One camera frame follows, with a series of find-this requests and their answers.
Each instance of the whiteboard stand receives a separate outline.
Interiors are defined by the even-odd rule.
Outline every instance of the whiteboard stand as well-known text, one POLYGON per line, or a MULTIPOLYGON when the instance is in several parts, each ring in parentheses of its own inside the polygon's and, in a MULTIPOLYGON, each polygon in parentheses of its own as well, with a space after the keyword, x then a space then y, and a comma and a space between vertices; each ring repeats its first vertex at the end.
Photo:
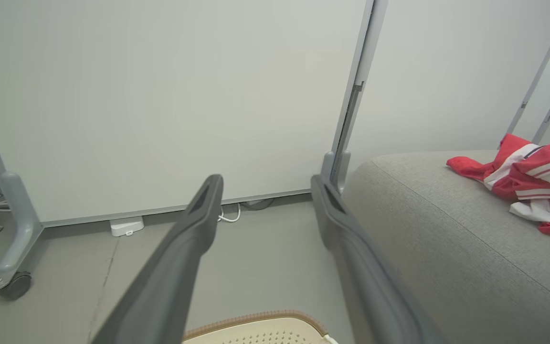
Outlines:
POLYGON ((369 6, 371 10, 365 11, 364 18, 362 18, 358 45, 356 45, 332 151, 324 156, 321 174, 322 176, 329 176, 328 179, 341 194, 345 188, 347 169, 351 160, 351 152, 347 150, 347 145, 358 113, 358 104, 362 99, 362 91, 369 78, 370 66, 373 63, 377 41, 388 9, 388 1, 367 1, 367 7, 369 6))
POLYGON ((16 220, 14 241, 0 262, 1 290, 8 286, 15 277, 20 263, 35 244, 37 237, 42 233, 43 226, 37 218, 20 176, 15 173, 4 172, 0 177, 0 183, 11 213, 16 220))

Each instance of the white stripe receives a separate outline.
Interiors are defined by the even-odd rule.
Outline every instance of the white stripe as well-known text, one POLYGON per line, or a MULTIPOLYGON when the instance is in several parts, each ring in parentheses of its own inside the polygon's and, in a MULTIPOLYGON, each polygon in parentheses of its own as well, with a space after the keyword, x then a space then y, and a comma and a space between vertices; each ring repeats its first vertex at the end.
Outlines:
POLYGON ((550 200, 550 196, 529 196, 529 197, 518 197, 520 201, 526 200, 550 200))
POLYGON ((518 197, 527 196, 528 194, 550 194, 550 189, 532 189, 515 191, 518 197))
POLYGON ((494 184, 497 183, 500 179, 508 176, 510 172, 510 167, 513 166, 514 163, 522 161, 523 157, 526 156, 529 152, 531 152, 534 148, 539 147, 537 144, 529 143, 525 146, 519 148, 519 150, 516 150, 513 152, 513 154, 509 155, 502 166, 495 170, 492 174, 487 176, 487 178, 483 179, 483 183, 487 187, 487 189, 491 190, 494 187, 494 184))
POLYGON ((536 222, 550 222, 550 205, 548 200, 533 200, 530 205, 522 202, 510 205, 509 211, 519 217, 536 222))
POLYGON ((539 174, 540 172, 544 172, 546 170, 550 170, 550 163, 547 163, 546 165, 538 166, 537 168, 533 168, 532 170, 529 170, 526 172, 529 176, 535 176, 536 174, 539 174))

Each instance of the caster wheel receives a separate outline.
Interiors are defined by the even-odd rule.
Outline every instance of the caster wheel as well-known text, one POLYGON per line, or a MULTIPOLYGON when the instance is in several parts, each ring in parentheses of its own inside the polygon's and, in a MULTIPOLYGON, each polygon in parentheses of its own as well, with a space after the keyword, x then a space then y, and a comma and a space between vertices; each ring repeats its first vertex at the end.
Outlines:
POLYGON ((0 296, 6 300, 14 301, 25 294, 31 287, 31 274, 17 271, 11 281, 0 289, 0 296))

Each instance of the gray floor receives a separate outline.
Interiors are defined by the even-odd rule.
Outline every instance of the gray floor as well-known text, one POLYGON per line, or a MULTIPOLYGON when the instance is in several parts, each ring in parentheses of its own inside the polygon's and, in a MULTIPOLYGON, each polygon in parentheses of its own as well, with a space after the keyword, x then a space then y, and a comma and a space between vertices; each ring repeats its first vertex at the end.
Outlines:
MULTIPOLYGON (((146 228, 120 238, 111 236, 108 222, 46 229, 26 260, 32 288, 17 301, 0 299, 0 343, 89 342, 178 216, 144 217, 146 228)), ((13 239, 13 219, 0 213, 0 221, 6 224, 1 258, 13 239)), ((281 309, 306 312, 340 344, 353 343, 334 261, 307 195, 280 198, 268 209, 243 211, 235 224, 218 225, 201 260, 186 328, 281 309)))

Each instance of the whiteboard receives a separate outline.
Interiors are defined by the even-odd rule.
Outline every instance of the whiteboard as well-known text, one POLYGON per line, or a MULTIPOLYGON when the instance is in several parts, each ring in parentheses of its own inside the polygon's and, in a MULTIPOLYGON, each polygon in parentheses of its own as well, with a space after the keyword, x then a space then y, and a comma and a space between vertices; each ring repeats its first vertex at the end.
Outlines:
POLYGON ((0 0, 0 156, 42 222, 306 190, 364 0, 0 0))
POLYGON ((495 150, 549 47, 550 1, 391 0, 347 175, 376 155, 495 150))

